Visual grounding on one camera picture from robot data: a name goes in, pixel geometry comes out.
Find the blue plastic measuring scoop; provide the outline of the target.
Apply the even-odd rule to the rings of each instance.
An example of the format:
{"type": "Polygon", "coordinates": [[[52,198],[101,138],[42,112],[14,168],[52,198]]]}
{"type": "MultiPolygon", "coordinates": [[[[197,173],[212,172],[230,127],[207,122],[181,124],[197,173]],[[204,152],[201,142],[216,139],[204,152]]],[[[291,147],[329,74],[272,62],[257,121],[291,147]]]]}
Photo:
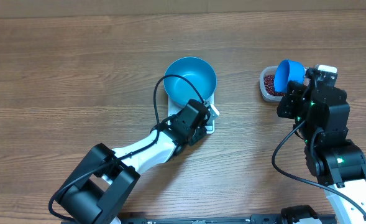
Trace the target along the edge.
{"type": "Polygon", "coordinates": [[[304,66],[289,59],[281,61],[274,77],[274,90],[278,93],[286,93],[289,81],[304,83],[306,70],[304,66]]]}

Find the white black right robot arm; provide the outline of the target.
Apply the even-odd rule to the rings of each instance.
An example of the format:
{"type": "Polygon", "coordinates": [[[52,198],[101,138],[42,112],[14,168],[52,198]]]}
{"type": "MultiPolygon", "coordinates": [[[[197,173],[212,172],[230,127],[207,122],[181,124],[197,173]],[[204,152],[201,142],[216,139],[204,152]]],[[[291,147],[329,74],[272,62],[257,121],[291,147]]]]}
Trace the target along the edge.
{"type": "Polygon", "coordinates": [[[340,223],[366,223],[366,157],[347,138],[350,106],[344,90],[325,84],[290,81],[277,115],[295,121],[305,143],[306,165],[315,182],[283,172],[323,189],[340,223]]]}

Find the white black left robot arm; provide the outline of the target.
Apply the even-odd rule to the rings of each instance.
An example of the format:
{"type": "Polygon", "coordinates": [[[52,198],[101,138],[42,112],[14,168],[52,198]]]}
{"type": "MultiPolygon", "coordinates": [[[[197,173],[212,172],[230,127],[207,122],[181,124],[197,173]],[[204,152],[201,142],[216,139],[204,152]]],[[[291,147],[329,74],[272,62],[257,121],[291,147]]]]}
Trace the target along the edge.
{"type": "Polygon", "coordinates": [[[219,116],[208,101],[188,101],[176,114],[155,125],[150,134],[130,146],[110,149],[103,143],[90,149],[49,201],[58,203],[70,223],[119,223],[118,213],[140,176],[179,155],[205,137],[219,116]]]}

